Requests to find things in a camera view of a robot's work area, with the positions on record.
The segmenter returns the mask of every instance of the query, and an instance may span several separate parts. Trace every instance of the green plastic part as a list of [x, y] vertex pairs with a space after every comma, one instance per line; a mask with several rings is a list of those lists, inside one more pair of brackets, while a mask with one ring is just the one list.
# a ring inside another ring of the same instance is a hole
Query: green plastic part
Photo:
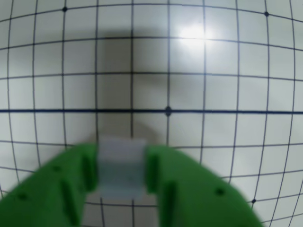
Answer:
[[234, 188], [181, 152], [150, 146], [146, 159], [161, 227], [262, 227]]
[[86, 193], [97, 186], [96, 151], [75, 146], [31, 175], [0, 202], [0, 225], [79, 226]]
[[[146, 149], [145, 180], [148, 192], [157, 194], [161, 227], [262, 227], [235, 189], [172, 148]], [[0, 225], [79, 226], [97, 181], [97, 145], [75, 146], [0, 202]]]

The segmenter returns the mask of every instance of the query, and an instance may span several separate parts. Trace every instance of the grid line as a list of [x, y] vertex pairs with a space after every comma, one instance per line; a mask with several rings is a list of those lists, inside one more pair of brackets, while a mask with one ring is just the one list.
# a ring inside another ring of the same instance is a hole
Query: grid line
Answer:
[[0, 113], [183, 113], [302, 115], [302, 111], [203, 110], [203, 109], [0, 109]]
[[2, 188], [1, 188], [1, 184], [0, 184], [0, 194], [1, 194], [1, 198], [3, 199], [3, 191], [2, 191]]
[[[205, 14], [205, 7], [203, 7], [203, 36], [204, 38], [206, 37], [206, 14]], [[204, 50], [203, 50], [203, 56], [204, 56], [204, 78], [203, 78], [203, 110], [205, 110], [205, 102], [206, 102], [206, 83], [207, 83], [207, 78], [206, 78], [206, 41], [204, 41]], [[200, 150], [200, 164], [202, 164], [202, 159], [203, 159], [203, 143], [204, 143], [204, 127], [205, 127], [205, 113], [202, 115], [202, 135], [201, 135], [201, 150]]]
[[[179, 36], [119, 36], [119, 37], [98, 37], [98, 40], [124, 40], [124, 39], [180, 39], [180, 40], [204, 40], [204, 41], [219, 41], [219, 42], [230, 42], [230, 43], [241, 43], [241, 44], [254, 44], [254, 45], [262, 45], [262, 46], [272, 46], [278, 47], [283, 49], [289, 50], [296, 50], [296, 51], [303, 51], [303, 49], [288, 47], [288, 46], [281, 46], [281, 45], [274, 45], [274, 44], [264, 44], [264, 43], [256, 43], [256, 42], [248, 42], [248, 41], [237, 41], [237, 40], [230, 40], [230, 39], [211, 39], [211, 38], [185, 38]], [[55, 41], [48, 41], [48, 42], [39, 42], [35, 43], [35, 45], [44, 45], [44, 44], [56, 44], [56, 43], [63, 43], [63, 42], [79, 42], [79, 41], [94, 41], [95, 38], [82, 38], [82, 39], [64, 39], [64, 40], [55, 40]], [[19, 48], [19, 47], [26, 47], [32, 46], [33, 44], [23, 44], [23, 45], [15, 45], [9, 47], [0, 48], [0, 51]]]
[[[36, 108], [36, 97], [35, 97], [35, 41], [36, 41], [36, 24], [37, 24], [37, 9], [38, 9], [38, 0], [36, 0], [35, 6], [35, 16], [34, 16], [34, 32], [33, 32], [33, 60], [32, 60], [32, 86], [33, 86], [33, 109]], [[37, 149], [37, 159], [38, 165], [41, 167], [40, 154], [39, 154], [39, 146], [38, 146], [38, 134], [37, 134], [37, 121], [36, 121], [36, 113], [34, 115], [34, 129], [35, 129], [35, 140], [36, 140], [36, 149]]]
[[[267, 12], [267, 3], [266, 0], [264, 0], [265, 5], [265, 12]], [[269, 26], [268, 26], [268, 17], [266, 17], [266, 33], [267, 33], [267, 44], [269, 44]], [[266, 111], [268, 111], [268, 104], [269, 104], [269, 89], [270, 89], [270, 48], [267, 46], [267, 100], [266, 100]], [[267, 131], [267, 117], [268, 115], [265, 114], [265, 123], [264, 123], [264, 136], [263, 136], [263, 145], [262, 145], [262, 151], [261, 151], [261, 159], [260, 159], [260, 167], [259, 167], [259, 173], [256, 183], [256, 189], [253, 201], [256, 201], [257, 191], [258, 191], [258, 185], [260, 180], [260, 174], [261, 174], [261, 168], [262, 168], [262, 162], [263, 162], [263, 155], [264, 155], [264, 147], [265, 147], [265, 139], [266, 139], [266, 131]]]
[[[293, 30], [293, 43], [294, 43], [294, 48], [295, 48], [294, 22], [293, 21], [292, 21], [292, 30]], [[295, 79], [295, 76], [296, 76], [296, 72], [295, 72], [295, 50], [294, 50], [294, 79]], [[294, 111], [294, 100], [295, 100], [295, 81], [294, 81], [294, 89], [293, 89], [293, 107], [292, 107], [292, 111]], [[280, 184], [280, 189], [279, 189], [278, 197], [280, 196], [280, 193], [281, 193], [281, 189], [282, 189], [282, 185], [283, 185], [283, 179], [284, 179], [286, 165], [287, 165], [287, 158], [288, 158], [288, 154], [289, 154], [290, 140], [291, 140], [291, 136], [292, 136], [293, 117], [294, 117], [294, 115], [291, 114], [290, 132], [289, 132], [289, 139], [288, 139], [288, 145], [287, 145], [287, 153], [286, 153], [286, 158], [285, 158], [285, 166], [284, 166], [284, 171], [283, 171], [283, 174], [282, 174], [282, 180], [281, 180], [281, 184]], [[271, 227], [272, 221], [274, 219], [275, 212], [276, 212], [276, 207], [278, 205], [278, 202], [279, 202], [279, 198], [276, 200], [276, 205], [275, 205], [274, 213], [273, 213], [272, 219], [270, 221], [269, 227]]]
[[[130, 87], [130, 101], [131, 101], [131, 109], [134, 108], [134, 0], [131, 3], [131, 43], [130, 43], [130, 70], [131, 70], [131, 87]], [[134, 137], [134, 114], [131, 113], [131, 122], [130, 122], [130, 133], [131, 138]], [[135, 213], [134, 213], [134, 200], [132, 199], [132, 227], [135, 227]]]
[[[61, 74], [62, 74], [62, 109], [65, 109], [65, 98], [64, 98], [64, 43], [65, 43], [65, 19], [66, 19], [66, 1], [64, 0], [64, 8], [63, 11], [63, 26], [62, 26], [62, 64], [61, 64]], [[62, 113], [63, 117], [63, 136], [64, 136], [64, 146], [65, 149], [67, 148], [67, 141], [66, 141], [66, 124], [65, 124], [65, 112]]]
[[[82, 73], [64, 73], [64, 76], [86, 76], [86, 75], [95, 75], [94, 72], [82, 72]], [[121, 74], [121, 75], [129, 75], [130, 72], [125, 71], [117, 71], [117, 72], [97, 72], [97, 75], [115, 75], [115, 74]], [[168, 72], [148, 72], [148, 71], [142, 71], [142, 72], [133, 72], [134, 75], [144, 75], [144, 74], [152, 74], [152, 75], [161, 75], [161, 74], [168, 74]], [[253, 76], [253, 75], [237, 75], [237, 74], [222, 74], [222, 73], [199, 73], [199, 72], [170, 72], [170, 74], [173, 75], [201, 75], [201, 76], [218, 76], [218, 77], [244, 77], [244, 78], [257, 78], [257, 79], [268, 79], [268, 77], [265, 76]], [[61, 76], [62, 74], [38, 74], [35, 75], [35, 77], [57, 77]], [[10, 77], [10, 78], [0, 78], [0, 80], [7, 80], [7, 79], [24, 79], [24, 78], [32, 78], [32, 75], [24, 75], [24, 76], [17, 76], [17, 77]], [[274, 80], [287, 80], [287, 81], [298, 81], [303, 82], [303, 79], [291, 79], [291, 78], [279, 78], [279, 77], [269, 77], [270, 79]]]
[[[82, 7], [70, 7], [69, 10], [73, 10], [73, 9], [87, 9], [87, 8], [99, 8], [99, 7], [119, 7], [119, 6], [131, 6], [131, 3], [125, 3], [125, 4], [107, 4], [107, 5], [97, 5], [97, 6], [82, 6]], [[168, 5], [168, 3], [133, 3], [134, 6], [165, 6]], [[221, 6], [207, 6], [207, 5], [195, 5], [195, 4], [178, 4], [178, 3], [169, 3], [169, 5], [171, 6], [184, 6], [184, 7], [205, 7], [205, 8], [214, 8], [214, 9], [227, 9], [227, 10], [236, 10], [236, 11], [243, 11], [243, 12], [249, 12], [249, 13], [257, 13], [257, 14], [263, 14], [263, 12], [258, 12], [258, 11], [253, 11], [253, 10], [247, 10], [247, 9], [236, 9], [236, 8], [230, 8], [230, 7], [221, 7]], [[44, 14], [44, 13], [52, 13], [52, 12], [57, 12], [57, 11], [61, 11], [61, 9], [53, 9], [53, 10], [49, 10], [49, 11], [43, 11], [43, 12], [38, 12], [38, 14]], [[21, 15], [21, 16], [17, 16], [17, 17], [12, 17], [11, 19], [17, 19], [17, 18], [22, 18], [22, 17], [29, 17], [29, 16], [33, 16], [34, 13], [31, 14], [26, 14], [26, 15]], [[292, 21], [297, 21], [297, 22], [302, 22], [302, 20], [298, 20], [298, 19], [293, 19], [291, 17], [284, 17], [284, 16], [280, 16], [280, 15], [276, 15], [276, 14], [270, 14], [273, 17], [280, 17], [283, 19], [288, 19], [288, 20], [292, 20]], [[0, 20], [1, 22], [5, 22], [5, 21], [9, 21], [10, 18], [4, 19], [4, 20]]]
[[[24, 142], [24, 141], [11, 141], [11, 140], [0, 140], [0, 143], [18, 143], [18, 144], [33, 144], [35, 142]], [[64, 146], [64, 143], [43, 143], [39, 142], [38, 145], [47, 145], [47, 146]], [[278, 147], [278, 146], [287, 146], [288, 144], [265, 144], [265, 147]], [[299, 146], [303, 145], [303, 143], [290, 143], [290, 146]], [[72, 147], [75, 144], [67, 144], [67, 146]], [[236, 148], [258, 148], [262, 147], [263, 145], [236, 145]], [[200, 149], [201, 146], [173, 146], [175, 149], [182, 149], [182, 148], [192, 148], [192, 149]], [[221, 146], [203, 146], [203, 148], [233, 148], [233, 145], [221, 145]]]
[[290, 221], [289, 221], [288, 227], [290, 227], [290, 224], [292, 223], [292, 220], [293, 220], [293, 217], [294, 217], [294, 212], [295, 212], [295, 209], [297, 208], [298, 201], [299, 201], [299, 198], [300, 198], [300, 195], [301, 195], [302, 186], [303, 186], [303, 180], [302, 180], [302, 183], [301, 183], [301, 187], [300, 187], [300, 191], [299, 191], [299, 194], [298, 194], [298, 198], [297, 198], [297, 201], [296, 201], [296, 203], [295, 203], [294, 211], [293, 211], [292, 217], [291, 217], [291, 219], [290, 219]]
[[[13, 8], [14, 8], [14, 0], [11, 2], [11, 9], [10, 9], [10, 18], [12, 17], [13, 14]], [[8, 46], [10, 45], [10, 32], [11, 32], [11, 20], [9, 20], [9, 34], [8, 34]], [[7, 78], [9, 78], [9, 50], [7, 53]], [[9, 99], [9, 80], [7, 80], [7, 89], [8, 89], [8, 111], [10, 110], [10, 99]], [[9, 113], [9, 130], [10, 130], [10, 139], [13, 141], [13, 132], [12, 132], [12, 127], [11, 127], [11, 116], [10, 112]], [[14, 144], [11, 144], [12, 150], [13, 150], [13, 158], [14, 158], [14, 165], [15, 168], [17, 169], [17, 161], [16, 161], [16, 154], [15, 154], [15, 147]], [[17, 180], [18, 183], [20, 183], [19, 180], [19, 174], [18, 171], [16, 170], [16, 175], [17, 175]]]
[[[291, 2], [291, 0], [289, 0], [289, 5], [290, 5], [290, 14], [291, 14], [291, 18], [293, 18], [293, 7], [292, 7], [292, 2]], [[293, 20], [292, 20], [292, 29], [293, 29], [293, 42], [294, 42], [294, 47], [295, 47], [294, 21], [293, 21]], [[296, 72], [295, 72], [295, 51], [294, 51], [294, 79], [295, 79], [295, 76], [296, 76]], [[295, 99], [295, 93], [293, 94], [293, 109], [294, 109], [294, 99]], [[291, 134], [292, 134], [292, 131], [290, 130], [290, 135], [289, 135], [289, 142], [288, 142], [288, 144], [290, 143]], [[292, 223], [292, 220], [293, 220], [293, 217], [294, 217], [294, 212], [295, 212], [295, 209], [297, 208], [298, 201], [299, 201], [299, 198], [300, 198], [300, 193], [301, 193], [301, 190], [302, 190], [302, 185], [303, 185], [303, 179], [302, 179], [301, 187], [300, 187], [300, 190], [299, 190], [299, 195], [298, 195], [298, 198], [297, 198], [295, 207], [294, 207], [294, 211], [293, 211], [292, 217], [291, 217], [291, 219], [290, 219], [290, 221], [289, 221], [288, 227], [290, 227], [290, 225], [291, 225], [291, 223]]]
[[[167, 0], [167, 35], [170, 37], [170, 2]], [[169, 145], [170, 107], [170, 39], [167, 39], [167, 107], [166, 107], [166, 145]]]
[[[95, 27], [95, 109], [98, 109], [98, 23], [99, 23], [99, 7], [96, 7], [96, 27]], [[98, 120], [98, 113], [95, 113], [95, 120], [96, 120], [96, 142], [99, 144], [99, 120]], [[100, 212], [102, 217], [102, 226], [105, 226], [105, 216], [104, 216], [104, 209], [103, 209], [103, 199], [100, 197]]]
[[[236, 3], [236, 9], [238, 8], [238, 0], [235, 0]], [[239, 28], [239, 14], [238, 11], [236, 11], [236, 18], [237, 18], [237, 41], [240, 40], [240, 28]], [[240, 92], [240, 43], [238, 42], [237, 45], [237, 102], [236, 102], [236, 110], [239, 109], [239, 92]], [[238, 114], [236, 113], [236, 120], [235, 120], [235, 133], [233, 137], [233, 148], [232, 148], [232, 164], [231, 164], [231, 173], [230, 176], [232, 176], [232, 169], [233, 169], [233, 163], [234, 163], [234, 157], [235, 157], [235, 150], [236, 150], [236, 141], [237, 141], [237, 128], [238, 128]]]
[[287, 216], [287, 217], [283, 217], [283, 218], [276, 218], [276, 219], [272, 219], [272, 220], [267, 220], [267, 221], [262, 221], [261, 223], [266, 223], [266, 222], [272, 222], [272, 221], [279, 221], [279, 220], [283, 220], [283, 219], [287, 219], [287, 218], [291, 218], [291, 217], [297, 217], [297, 216], [301, 216], [302, 214], [296, 214], [293, 216]]

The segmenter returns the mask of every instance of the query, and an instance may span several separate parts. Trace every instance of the small hole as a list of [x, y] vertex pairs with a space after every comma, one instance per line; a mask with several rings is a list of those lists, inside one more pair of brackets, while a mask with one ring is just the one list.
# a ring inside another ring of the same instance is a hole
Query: small hole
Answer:
[[222, 196], [225, 194], [225, 191], [222, 188], [218, 188], [215, 193], [218, 196]]
[[18, 195], [18, 198], [19, 198], [20, 200], [27, 200], [27, 195], [26, 195], [25, 193], [22, 193], [22, 194], [19, 194], [19, 195]]
[[61, 171], [61, 167], [60, 166], [54, 166], [53, 170], [56, 172], [60, 172]]

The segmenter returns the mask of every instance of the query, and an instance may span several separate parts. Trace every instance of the grid paper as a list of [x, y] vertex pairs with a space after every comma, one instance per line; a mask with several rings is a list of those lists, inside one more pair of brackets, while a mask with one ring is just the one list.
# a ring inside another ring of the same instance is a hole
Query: grid paper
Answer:
[[[101, 134], [180, 149], [265, 226], [303, 222], [298, 0], [4, 0], [0, 192]], [[84, 227], [157, 226], [155, 198], [88, 196]]]

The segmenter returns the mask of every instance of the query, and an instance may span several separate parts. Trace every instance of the white plastic piece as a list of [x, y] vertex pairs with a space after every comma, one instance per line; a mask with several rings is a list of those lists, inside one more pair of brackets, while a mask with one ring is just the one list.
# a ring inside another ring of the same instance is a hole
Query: white plastic piece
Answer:
[[143, 194], [145, 140], [99, 138], [98, 177], [101, 196], [133, 199]]

